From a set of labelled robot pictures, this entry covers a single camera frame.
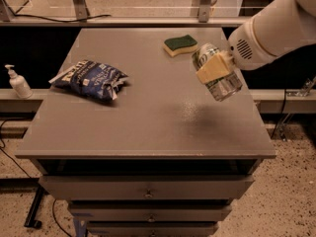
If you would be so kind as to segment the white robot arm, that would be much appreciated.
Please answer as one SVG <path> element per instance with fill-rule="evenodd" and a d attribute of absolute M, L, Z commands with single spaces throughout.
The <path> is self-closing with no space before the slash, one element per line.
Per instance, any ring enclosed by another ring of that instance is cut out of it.
<path fill-rule="evenodd" d="M 202 84 L 234 69 L 255 70 L 316 43 L 316 0 L 274 0 L 228 38 L 230 49 L 210 57 L 197 71 Z"/>

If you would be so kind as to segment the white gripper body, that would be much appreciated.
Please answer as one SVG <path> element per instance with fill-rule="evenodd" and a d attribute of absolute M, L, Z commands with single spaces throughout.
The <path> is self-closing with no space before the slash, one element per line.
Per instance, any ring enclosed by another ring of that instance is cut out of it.
<path fill-rule="evenodd" d="M 228 38 L 228 43 L 234 62 L 241 70 L 255 70 L 276 59 L 257 40 L 253 18 L 238 27 Z"/>

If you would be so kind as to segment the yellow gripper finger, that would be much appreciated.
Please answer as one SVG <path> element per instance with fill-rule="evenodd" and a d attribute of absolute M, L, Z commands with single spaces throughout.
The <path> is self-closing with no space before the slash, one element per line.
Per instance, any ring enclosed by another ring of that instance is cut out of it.
<path fill-rule="evenodd" d="M 207 84 L 229 75 L 234 69 L 233 57 L 227 51 L 219 51 L 196 72 L 196 75 L 202 84 Z"/>

